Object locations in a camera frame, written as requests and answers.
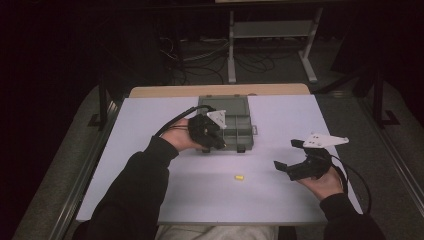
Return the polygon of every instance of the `person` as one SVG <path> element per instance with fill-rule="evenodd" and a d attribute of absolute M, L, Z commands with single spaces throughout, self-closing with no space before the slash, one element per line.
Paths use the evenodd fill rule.
<path fill-rule="evenodd" d="M 183 118 L 175 125 L 187 123 Z M 168 166 L 179 152 L 189 148 L 203 147 L 191 140 L 187 129 L 172 128 L 160 137 L 153 136 L 143 152 L 130 157 L 95 208 L 91 220 L 78 226 L 73 239 L 155 239 L 160 206 L 168 186 Z M 333 168 L 320 179 L 298 182 L 321 201 L 320 207 L 328 219 L 324 239 L 385 239 L 371 216 L 355 211 Z"/>

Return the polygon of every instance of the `floor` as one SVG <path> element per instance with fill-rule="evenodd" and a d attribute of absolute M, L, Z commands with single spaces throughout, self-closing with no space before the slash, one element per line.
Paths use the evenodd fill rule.
<path fill-rule="evenodd" d="M 237 84 L 247 83 L 304 83 L 311 91 L 320 89 L 343 75 L 331 72 L 330 67 L 340 41 L 318 39 L 312 48 L 310 60 L 318 83 L 310 84 L 300 64 L 296 50 L 303 46 L 301 39 L 240 42 L 236 51 Z M 191 44 L 182 43 L 186 58 L 219 49 L 221 40 Z M 174 84 L 226 84 L 227 68 L 224 55 L 218 52 L 207 60 L 186 61 L 186 74 L 174 70 Z M 383 139 L 389 138 L 418 185 L 424 185 L 423 128 L 411 115 L 402 97 L 390 85 L 385 85 L 384 109 L 391 110 L 400 124 L 376 128 L 370 117 L 372 94 L 364 99 L 352 96 L 355 81 L 326 95 L 317 95 L 317 101 L 329 127 L 336 136 L 348 136 L 350 143 L 337 147 L 341 159 L 354 167 L 366 179 L 372 192 L 371 215 L 380 225 L 387 239 L 421 239 L 424 235 L 423 212 L 416 204 L 411 189 L 396 166 L 393 152 L 388 151 Z M 82 166 L 92 153 L 101 133 L 97 127 L 87 126 L 93 114 L 98 114 L 97 88 L 82 102 L 69 131 L 59 148 L 53 164 L 22 220 L 14 239 L 71 239 L 78 223 L 67 222 L 61 228 L 58 222 L 68 206 L 70 192 L 75 188 Z M 352 174 L 351 183 L 363 209 L 368 197 L 363 184 Z M 320 239 L 324 226 L 296 227 L 298 239 Z"/>

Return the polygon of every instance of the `white plastic piece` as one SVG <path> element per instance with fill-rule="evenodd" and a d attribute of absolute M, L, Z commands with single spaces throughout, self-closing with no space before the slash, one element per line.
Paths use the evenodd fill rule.
<path fill-rule="evenodd" d="M 348 143 L 348 138 L 333 137 L 319 133 L 312 133 L 311 136 L 303 143 L 306 148 L 325 148 L 334 145 Z"/>
<path fill-rule="evenodd" d="M 221 129 L 227 128 L 227 125 L 225 125 L 225 110 L 208 112 L 206 115 L 216 124 L 218 124 Z"/>

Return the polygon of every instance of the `dark background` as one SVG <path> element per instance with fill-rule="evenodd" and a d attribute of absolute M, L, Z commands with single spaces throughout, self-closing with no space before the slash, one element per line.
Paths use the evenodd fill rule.
<path fill-rule="evenodd" d="M 0 239 L 13 236 L 80 103 L 98 84 L 100 74 L 114 99 L 137 85 L 169 84 L 172 66 L 164 65 L 157 41 L 158 35 L 172 33 L 160 25 L 166 21 L 145 14 L 81 11 L 93 6 L 116 7 L 113 1 L 0 3 Z M 422 13 L 418 4 L 329 7 L 318 32 L 327 39 L 346 36 L 333 70 L 350 73 L 370 61 L 380 62 L 385 80 L 401 92 L 421 124 Z M 179 19 L 171 29 L 193 41 L 200 35 L 226 37 L 228 32 L 226 13 L 209 18 L 192 13 Z M 208 22 L 216 27 L 201 27 Z"/>

